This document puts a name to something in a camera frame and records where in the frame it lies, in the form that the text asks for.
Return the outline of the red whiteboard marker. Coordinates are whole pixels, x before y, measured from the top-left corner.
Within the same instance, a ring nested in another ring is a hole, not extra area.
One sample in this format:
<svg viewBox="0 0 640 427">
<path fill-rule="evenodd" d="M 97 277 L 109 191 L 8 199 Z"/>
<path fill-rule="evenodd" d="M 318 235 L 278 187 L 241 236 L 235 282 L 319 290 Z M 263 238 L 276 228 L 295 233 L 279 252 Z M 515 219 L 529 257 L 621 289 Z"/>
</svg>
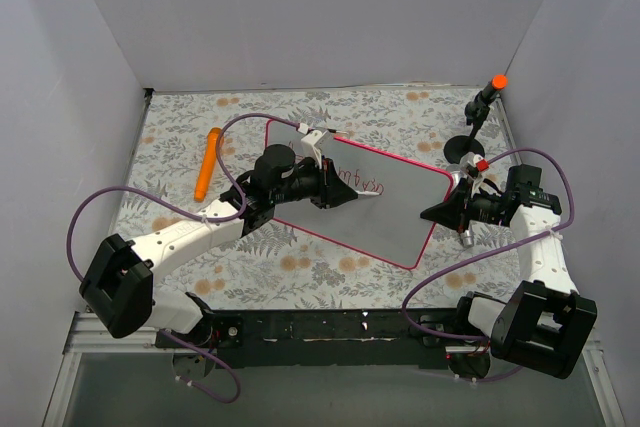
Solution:
<svg viewBox="0 0 640 427">
<path fill-rule="evenodd" d="M 356 191 L 359 197 L 378 197 L 382 195 L 380 192 L 376 191 Z"/>
</svg>

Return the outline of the pink framed whiteboard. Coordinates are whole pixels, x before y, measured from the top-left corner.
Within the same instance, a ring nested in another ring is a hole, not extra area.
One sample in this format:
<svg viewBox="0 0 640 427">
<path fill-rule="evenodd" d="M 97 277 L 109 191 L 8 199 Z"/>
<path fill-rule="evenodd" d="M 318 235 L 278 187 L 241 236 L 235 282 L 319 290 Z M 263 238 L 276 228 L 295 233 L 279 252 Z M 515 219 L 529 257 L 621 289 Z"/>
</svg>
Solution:
<svg viewBox="0 0 640 427">
<path fill-rule="evenodd" d="M 337 208 L 310 201 L 276 207 L 274 219 L 407 270 L 417 266 L 434 223 L 420 213 L 453 189 L 450 173 L 341 137 L 322 146 L 340 177 L 356 191 L 376 191 Z"/>
</svg>

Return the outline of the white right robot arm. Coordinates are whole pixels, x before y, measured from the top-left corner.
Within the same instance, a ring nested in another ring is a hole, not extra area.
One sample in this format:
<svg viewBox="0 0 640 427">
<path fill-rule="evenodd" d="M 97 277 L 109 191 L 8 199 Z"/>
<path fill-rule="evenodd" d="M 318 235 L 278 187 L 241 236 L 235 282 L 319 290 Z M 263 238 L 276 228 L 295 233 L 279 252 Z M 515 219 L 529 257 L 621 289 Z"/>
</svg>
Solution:
<svg viewBox="0 0 640 427">
<path fill-rule="evenodd" d="M 452 320 L 454 336 L 475 344 L 486 336 L 493 357 L 565 379 L 581 354 L 597 318 L 594 301 L 571 280 L 557 227 L 557 196 L 540 186 L 542 170 L 509 169 L 501 194 L 474 190 L 477 168 L 464 175 L 449 197 L 423 210 L 421 218 L 457 232 L 473 221 L 508 228 L 516 243 L 520 284 L 510 299 L 469 292 Z"/>
</svg>

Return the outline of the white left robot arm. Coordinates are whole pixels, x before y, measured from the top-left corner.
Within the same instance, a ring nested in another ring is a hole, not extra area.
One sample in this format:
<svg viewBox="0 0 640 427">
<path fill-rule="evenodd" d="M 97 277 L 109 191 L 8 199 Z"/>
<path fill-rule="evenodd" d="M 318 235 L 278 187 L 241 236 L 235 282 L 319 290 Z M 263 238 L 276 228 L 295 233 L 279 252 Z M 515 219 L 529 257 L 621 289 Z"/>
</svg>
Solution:
<svg viewBox="0 0 640 427">
<path fill-rule="evenodd" d="M 329 209 L 358 198 L 329 158 L 298 160 L 281 144 L 267 147 L 238 185 L 224 192 L 198 217 L 154 233 L 124 240 L 114 234 L 99 246 L 80 286 L 81 297 L 112 337 L 142 327 L 169 329 L 193 347 L 213 333 L 206 305 L 189 293 L 156 288 L 168 276 L 207 251 L 235 242 L 269 222 L 279 204 L 308 200 Z"/>
</svg>

